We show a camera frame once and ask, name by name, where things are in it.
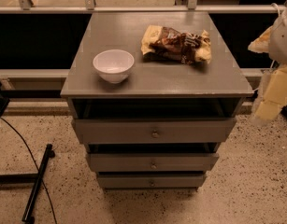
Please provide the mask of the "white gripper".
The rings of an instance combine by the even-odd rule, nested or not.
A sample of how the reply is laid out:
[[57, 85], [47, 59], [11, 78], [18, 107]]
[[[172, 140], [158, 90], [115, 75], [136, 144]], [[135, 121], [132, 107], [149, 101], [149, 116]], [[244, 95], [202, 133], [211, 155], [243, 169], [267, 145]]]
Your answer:
[[[268, 53], [271, 27], [248, 45], [248, 50], [255, 53]], [[287, 106], [287, 64], [275, 70], [265, 90], [264, 101], [255, 110], [255, 117], [262, 120], [275, 119], [283, 106]]]

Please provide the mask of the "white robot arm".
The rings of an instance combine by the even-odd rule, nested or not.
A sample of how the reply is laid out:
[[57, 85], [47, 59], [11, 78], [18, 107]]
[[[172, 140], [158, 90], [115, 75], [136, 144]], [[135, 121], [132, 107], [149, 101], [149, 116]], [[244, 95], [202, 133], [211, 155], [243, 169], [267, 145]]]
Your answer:
[[273, 25], [253, 40], [248, 50], [267, 53], [273, 62], [279, 64], [276, 70], [264, 73], [252, 108], [254, 120], [268, 122], [287, 106], [287, 8], [278, 12]]

